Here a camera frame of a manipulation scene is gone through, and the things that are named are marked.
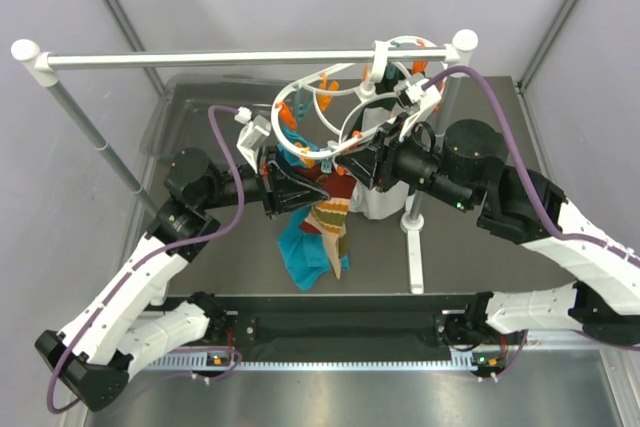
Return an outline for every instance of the teal cloth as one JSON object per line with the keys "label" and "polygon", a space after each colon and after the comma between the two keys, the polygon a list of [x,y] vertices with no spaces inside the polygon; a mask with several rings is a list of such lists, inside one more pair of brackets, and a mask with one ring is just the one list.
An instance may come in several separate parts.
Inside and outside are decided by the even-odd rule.
{"label": "teal cloth", "polygon": [[[322,236],[307,234],[298,228],[310,211],[311,207],[305,207],[293,212],[287,229],[278,238],[284,265],[300,290],[309,290],[318,277],[331,270]],[[342,270],[349,269],[348,255],[342,257],[340,262]]]}
{"label": "teal cloth", "polygon": [[[280,129],[282,129],[282,133],[287,138],[289,142],[295,144],[299,142],[303,147],[309,147],[310,150],[316,151],[318,147],[311,142],[307,142],[307,140],[302,137],[299,133],[294,130],[290,130],[286,125],[281,125]],[[282,153],[284,160],[286,160],[293,167],[307,167],[304,162],[302,162],[295,154],[292,154],[287,149],[278,144],[278,150]]]}

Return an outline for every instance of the white stand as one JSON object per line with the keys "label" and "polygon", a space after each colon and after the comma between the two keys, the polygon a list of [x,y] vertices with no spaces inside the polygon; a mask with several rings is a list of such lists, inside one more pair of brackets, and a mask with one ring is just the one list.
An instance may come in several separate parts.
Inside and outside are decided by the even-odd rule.
{"label": "white stand", "polygon": [[400,228],[407,234],[407,256],[409,258],[409,286],[412,294],[424,294],[424,277],[422,274],[422,250],[420,232],[424,226],[424,217],[420,213],[422,193],[407,197],[405,212],[400,221]]}

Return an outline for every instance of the white cable clip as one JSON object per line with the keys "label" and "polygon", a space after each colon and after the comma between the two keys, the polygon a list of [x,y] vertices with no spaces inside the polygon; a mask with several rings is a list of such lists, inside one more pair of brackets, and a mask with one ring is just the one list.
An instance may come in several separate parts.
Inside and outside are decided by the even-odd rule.
{"label": "white cable clip", "polygon": [[609,237],[608,235],[605,237],[605,239],[604,239],[604,247],[603,247],[604,250],[606,250],[606,251],[609,250],[609,248],[613,245],[612,240],[613,239],[611,237]]}
{"label": "white cable clip", "polygon": [[238,108],[238,113],[233,117],[233,120],[241,124],[246,124],[251,120],[251,109],[246,107]]}

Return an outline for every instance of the white bracket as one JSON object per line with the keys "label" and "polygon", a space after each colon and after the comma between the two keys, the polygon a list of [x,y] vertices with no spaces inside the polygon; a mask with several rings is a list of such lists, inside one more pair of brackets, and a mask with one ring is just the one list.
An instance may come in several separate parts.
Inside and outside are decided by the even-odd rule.
{"label": "white bracket", "polygon": [[407,197],[405,212],[402,214],[400,228],[407,235],[407,257],[409,259],[409,286],[412,294],[424,294],[424,277],[422,273],[422,248],[420,246],[420,232],[424,227],[422,214],[416,220],[411,220],[409,213],[416,194]]}
{"label": "white bracket", "polygon": [[271,123],[264,117],[257,116],[244,126],[238,136],[236,147],[256,173],[258,172],[258,150],[269,134],[271,134]]}

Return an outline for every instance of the white rod end cap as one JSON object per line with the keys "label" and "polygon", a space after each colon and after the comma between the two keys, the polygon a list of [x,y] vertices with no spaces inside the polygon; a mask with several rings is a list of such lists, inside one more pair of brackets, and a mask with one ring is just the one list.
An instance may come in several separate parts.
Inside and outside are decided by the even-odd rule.
{"label": "white rod end cap", "polygon": [[453,36],[452,44],[459,52],[473,52],[478,47],[478,34],[470,29],[460,30]]}
{"label": "white rod end cap", "polygon": [[40,46],[33,40],[20,39],[16,40],[11,46],[11,55],[20,62],[28,62],[35,60],[40,55]]}

